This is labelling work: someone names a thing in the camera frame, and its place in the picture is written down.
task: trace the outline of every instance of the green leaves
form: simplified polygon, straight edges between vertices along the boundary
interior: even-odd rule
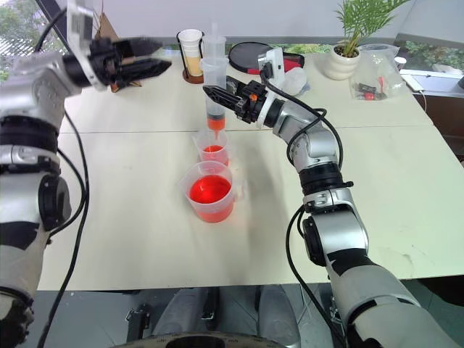
[[[409,0],[343,0],[337,18],[343,23],[344,56],[352,57],[359,42],[388,25],[397,7]]]

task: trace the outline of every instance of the white table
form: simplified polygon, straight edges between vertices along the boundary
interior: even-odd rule
[[[176,65],[171,69],[180,72]],[[198,86],[167,76],[120,94],[97,98],[96,92],[85,92],[68,103],[83,131],[91,184],[88,220],[68,289],[296,282],[287,265],[284,238],[302,192],[297,173],[286,161],[285,143],[270,130],[252,130],[230,117],[228,127],[234,131],[229,136],[236,148],[231,169],[243,194],[227,220],[202,222],[176,183],[197,161],[191,136],[204,122],[204,102]],[[158,86],[159,80],[170,84],[171,97],[167,88]],[[313,80],[314,94],[316,83],[337,84],[321,77]],[[464,169],[411,95],[396,104],[393,99],[362,103],[348,100],[346,86],[340,86],[340,99],[320,105],[330,110],[346,100],[347,110],[354,107],[352,102],[357,106],[356,120],[350,119],[352,111],[343,117],[334,113],[332,120],[344,143],[344,179],[355,182],[352,193],[368,229],[370,257],[399,278],[464,273]],[[176,103],[173,96],[181,90],[190,93]],[[127,115],[131,107],[136,112]],[[377,117],[369,118],[369,109]],[[401,117],[394,112],[405,109],[409,112]],[[75,136],[66,133],[66,127],[60,147],[79,163]],[[62,174],[76,207],[77,183],[66,165]],[[76,231],[77,224],[47,247],[40,290],[61,285]],[[327,281],[324,268],[309,261],[296,230],[291,250],[308,283]]]

